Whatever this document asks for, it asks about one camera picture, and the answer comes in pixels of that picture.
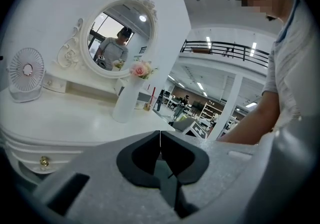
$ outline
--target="desk fan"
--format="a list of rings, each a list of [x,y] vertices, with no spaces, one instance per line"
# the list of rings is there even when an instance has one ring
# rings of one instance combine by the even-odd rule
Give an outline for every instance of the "desk fan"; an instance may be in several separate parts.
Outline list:
[[[15,102],[37,99],[41,94],[45,65],[40,53],[25,48],[16,53],[7,68],[9,91]]]

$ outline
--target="column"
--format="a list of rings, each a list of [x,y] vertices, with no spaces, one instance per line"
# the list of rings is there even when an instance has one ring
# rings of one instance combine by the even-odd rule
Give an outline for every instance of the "column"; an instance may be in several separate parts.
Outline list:
[[[228,100],[224,106],[224,110],[222,111],[222,114],[216,123],[215,127],[213,128],[212,132],[210,133],[208,139],[216,140],[220,133],[222,132],[224,125],[229,119],[229,116],[232,114],[232,111],[234,109],[235,103],[238,98],[239,90],[242,83],[242,75],[237,74],[234,79],[234,84],[231,88],[230,95],[228,97]]]

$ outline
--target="oval mirror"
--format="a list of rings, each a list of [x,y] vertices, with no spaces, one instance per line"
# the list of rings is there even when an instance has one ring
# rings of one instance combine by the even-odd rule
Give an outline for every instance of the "oval mirror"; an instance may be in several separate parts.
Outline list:
[[[144,8],[134,1],[103,10],[88,32],[88,54],[109,72],[129,69],[146,51],[152,23]]]

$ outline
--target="drawer knob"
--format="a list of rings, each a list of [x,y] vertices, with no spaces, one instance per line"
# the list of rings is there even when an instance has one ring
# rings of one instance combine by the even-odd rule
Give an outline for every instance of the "drawer knob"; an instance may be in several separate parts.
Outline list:
[[[40,159],[40,164],[43,166],[48,166],[49,165],[49,159],[46,156],[42,156]]]

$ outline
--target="shirt collar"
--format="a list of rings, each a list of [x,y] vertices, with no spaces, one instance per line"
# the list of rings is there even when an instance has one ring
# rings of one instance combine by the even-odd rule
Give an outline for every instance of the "shirt collar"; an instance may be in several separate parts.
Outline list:
[[[292,20],[294,19],[294,15],[295,15],[296,8],[297,8],[298,4],[299,4],[299,0],[293,0],[293,8],[291,9],[291,13],[289,15],[289,18],[288,18],[286,24],[284,25],[284,27],[282,28],[282,30],[280,31],[280,33],[278,35],[278,39],[276,40],[277,43],[283,41],[284,38],[286,37],[286,33],[292,23]]]

